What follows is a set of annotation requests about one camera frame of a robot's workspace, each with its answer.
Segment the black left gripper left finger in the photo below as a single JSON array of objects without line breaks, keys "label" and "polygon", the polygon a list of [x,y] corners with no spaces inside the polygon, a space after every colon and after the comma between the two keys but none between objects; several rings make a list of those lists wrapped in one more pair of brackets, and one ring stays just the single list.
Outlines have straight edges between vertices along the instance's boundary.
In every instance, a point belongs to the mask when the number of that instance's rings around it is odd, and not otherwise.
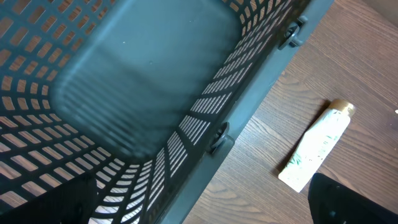
[{"label": "black left gripper left finger", "polygon": [[96,179],[83,174],[1,215],[1,224],[88,223],[96,201]]}]

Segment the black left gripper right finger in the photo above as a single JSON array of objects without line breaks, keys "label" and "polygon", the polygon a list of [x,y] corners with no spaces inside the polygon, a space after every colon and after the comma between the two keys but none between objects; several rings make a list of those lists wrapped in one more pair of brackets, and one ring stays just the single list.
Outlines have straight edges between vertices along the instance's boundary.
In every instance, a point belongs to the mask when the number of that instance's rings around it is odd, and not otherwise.
[{"label": "black left gripper right finger", "polygon": [[321,173],[311,179],[308,202],[314,224],[397,224],[397,214]]}]

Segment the white tube with gold cap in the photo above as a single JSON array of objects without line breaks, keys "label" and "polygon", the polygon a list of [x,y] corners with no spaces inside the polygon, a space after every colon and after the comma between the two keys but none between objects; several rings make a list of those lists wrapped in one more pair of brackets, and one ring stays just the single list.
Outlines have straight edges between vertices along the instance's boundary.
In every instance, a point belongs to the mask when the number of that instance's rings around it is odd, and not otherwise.
[{"label": "white tube with gold cap", "polygon": [[346,100],[335,99],[307,129],[293,155],[278,175],[296,192],[300,192],[334,148],[356,107]]}]

